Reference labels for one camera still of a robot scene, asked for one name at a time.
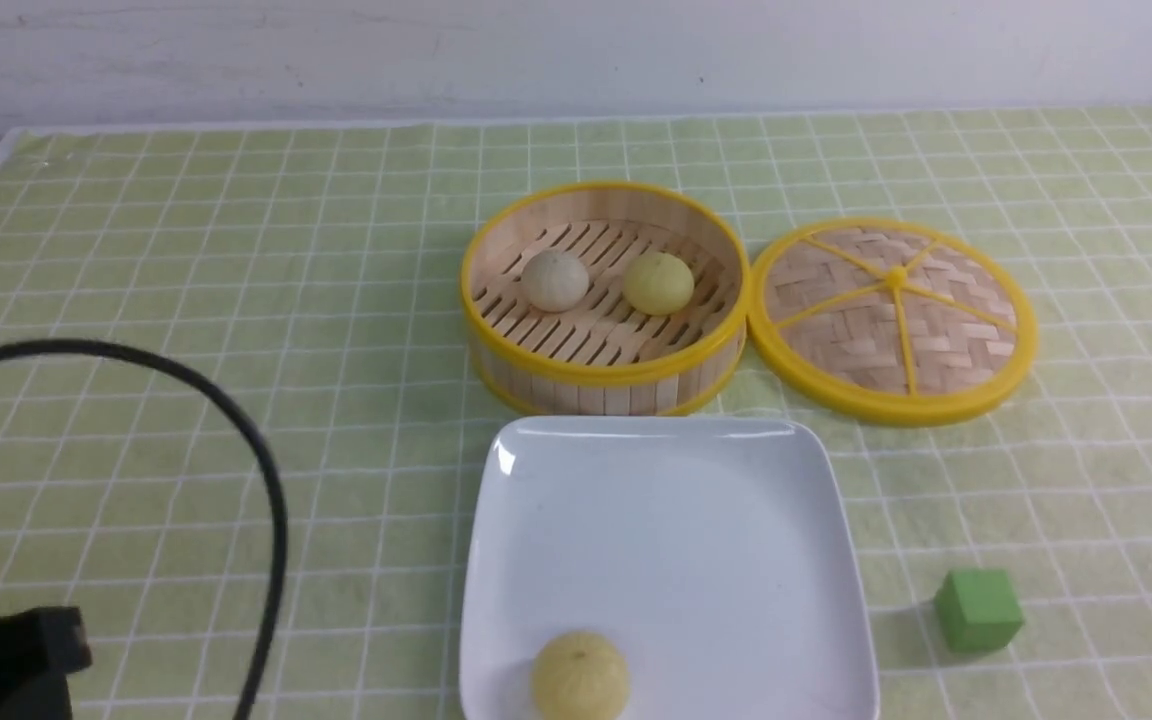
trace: woven bamboo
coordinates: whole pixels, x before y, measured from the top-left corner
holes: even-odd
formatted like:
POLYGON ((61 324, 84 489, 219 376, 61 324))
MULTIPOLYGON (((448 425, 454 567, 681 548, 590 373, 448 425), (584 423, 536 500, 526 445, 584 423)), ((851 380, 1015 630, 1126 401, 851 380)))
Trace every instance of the woven bamboo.
POLYGON ((983 414, 1032 363, 1033 311, 963 242, 916 225, 835 220, 759 259, 755 336, 773 369, 827 406, 934 424, 983 414))
POLYGON ((681 414, 735 367, 745 340, 748 260, 722 220, 673 192, 628 183, 558 188, 507 209, 467 252, 462 300, 484 381, 532 414, 681 414), (563 313, 526 303, 518 282, 544 250, 590 273, 563 313), (647 316, 621 295, 630 260, 649 250, 690 266, 696 291, 673 314, 647 316))

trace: green checkered tablecloth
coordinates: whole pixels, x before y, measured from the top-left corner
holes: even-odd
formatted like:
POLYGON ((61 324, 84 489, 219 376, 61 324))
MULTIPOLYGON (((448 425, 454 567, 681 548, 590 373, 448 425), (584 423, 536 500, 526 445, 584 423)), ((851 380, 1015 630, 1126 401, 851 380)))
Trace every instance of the green checkered tablecloth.
MULTIPOLYGON (((1018 279, 1041 355, 986 418, 861 427, 753 353, 707 411, 826 444, 884 720, 1152 719, 1152 108, 15 138, 0 341, 177 356, 285 464, 293 576, 259 717, 461 717, 477 478, 511 418, 463 359, 461 252, 529 191, 635 179, 710 205, 755 253, 890 215, 1018 279), (964 564, 1009 569, 1029 619, 972 661, 927 606, 964 564)), ((81 720, 228 717, 268 541, 247 450, 191 392, 82 359, 0 369, 0 614, 82 607, 81 720)))

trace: square plate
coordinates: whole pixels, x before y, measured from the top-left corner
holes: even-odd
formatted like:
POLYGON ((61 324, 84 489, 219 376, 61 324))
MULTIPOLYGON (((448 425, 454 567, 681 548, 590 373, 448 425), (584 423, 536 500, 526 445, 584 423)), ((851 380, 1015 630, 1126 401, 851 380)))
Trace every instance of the square plate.
POLYGON ((829 461, 803 425, 529 418, 483 475, 461 626, 467 720, 535 717, 531 660, 594 630, 621 720, 873 720, 878 673, 829 461))

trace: green block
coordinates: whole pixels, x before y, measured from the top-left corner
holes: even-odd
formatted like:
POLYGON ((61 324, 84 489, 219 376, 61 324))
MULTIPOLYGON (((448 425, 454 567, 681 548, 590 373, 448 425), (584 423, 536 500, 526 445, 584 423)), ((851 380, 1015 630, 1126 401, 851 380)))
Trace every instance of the green block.
POLYGON ((945 644, 954 652, 1002 650, 1025 624, 1007 570, 950 570, 934 605, 945 644))

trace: black wire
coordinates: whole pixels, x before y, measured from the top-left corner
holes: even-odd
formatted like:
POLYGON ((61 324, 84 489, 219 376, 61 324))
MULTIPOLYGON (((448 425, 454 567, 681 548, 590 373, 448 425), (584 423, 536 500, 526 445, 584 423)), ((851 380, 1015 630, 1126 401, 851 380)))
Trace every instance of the black wire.
POLYGON ((273 559, 270 561, 270 588, 266 589, 265 593, 265 611, 262 613, 260 629, 256 632, 256 647, 252 650, 251 666, 248 666, 247 680, 243 680, 243 689, 238 694, 238 706, 234 710, 236 719, 247 720, 251 715, 252 706, 256 705, 256 694, 260 691, 265 665, 270 661, 270 649, 273 647, 274 631, 278 626, 278 609, 283 600, 283 584, 287 583, 287 500, 283 497, 283 484, 279 480, 273 452, 270 450, 270 446, 262 437, 260 430, 256 427, 256 423, 248 418, 247 414, 243 414, 242 407, 238 407, 233 397, 225 395, 223 389, 188 365, 154 353, 99 340, 43 338, 41 340, 0 344, 0 363, 43 355, 101 357, 106 361, 120 361, 120 363, 157 370, 159 373, 179 379, 206 396, 215 406, 215 409, 219 409, 220 414, 234 424, 234 427, 247 441, 247 446, 251 447, 252 454, 256 455, 256 465, 260 468, 262 478, 265 479, 265 492, 270 497, 270 516, 274 523, 274 551, 273 559))

